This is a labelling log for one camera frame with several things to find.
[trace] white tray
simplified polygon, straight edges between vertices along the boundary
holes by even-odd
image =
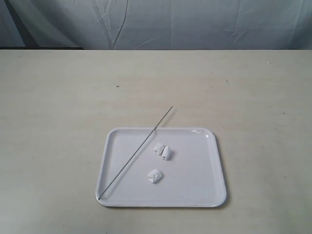
[[[97,179],[96,198],[153,128],[116,128],[107,136]],[[160,142],[172,149],[169,161],[153,149]],[[153,169],[164,177],[147,179]],[[226,188],[215,136],[204,128],[157,128],[99,202],[116,207],[216,207]]]

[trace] thin wire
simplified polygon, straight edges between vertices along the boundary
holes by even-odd
[[[98,200],[101,199],[101,197],[104,195],[104,193],[108,190],[108,188],[112,185],[112,183],[115,181],[115,179],[120,175],[120,173],[123,171],[123,169],[125,169],[125,167],[128,165],[128,163],[131,161],[131,159],[136,155],[136,153],[141,149],[141,147],[144,145],[144,143],[147,141],[147,139],[150,137],[150,135],[156,130],[156,128],[159,126],[159,124],[163,121],[163,119],[166,117],[166,115],[171,111],[171,109],[173,108],[170,107],[170,109],[167,111],[167,113],[161,118],[161,120],[158,122],[158,124],[155,126],[155,128],[151,131],[151,133],[149,133],[149,135],[145,138],[145,140],[143,141],[143,143],[138,147],[138,149],[135,151],[135,153],[131,156],[131,158],[127,161],[127,163],[122,167],[122,169],[118,172],[117,176],[115,176],[115,178],[112,180],[112,182],[106,187],[106,189],[104,190],[104,192],[102,192],[101,196],[98,197]]]

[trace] table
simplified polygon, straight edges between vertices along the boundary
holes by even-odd
[[[1,233],[310,233],[312,51],[0,51]],[[105,208],[104,142],[121,126],[204,127],[216,209]]]

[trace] white block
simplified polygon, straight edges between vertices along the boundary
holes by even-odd
[[[156,154],[161,155],[162,151],[164,150],[165,145],[162,143],[157,143],[157,145],[154,148],[154,151],[156,152]]]
[[[162,159],[164,159],[164,160],[169,160],[169,158],[170,158],[170,152],[171,152],[171,150],[170,150],[170,148],[168,147],[168,146],[166,146],[165,148],[164,148],[164,151],[162,152]]]
[[[154,169],[148,173],[147,178],[154,184],[162,178],[162,173],[159,170]]]

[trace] gray curtain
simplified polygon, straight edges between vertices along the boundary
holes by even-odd
[[[312,0],[9,1],[43,47],[312,49]]]

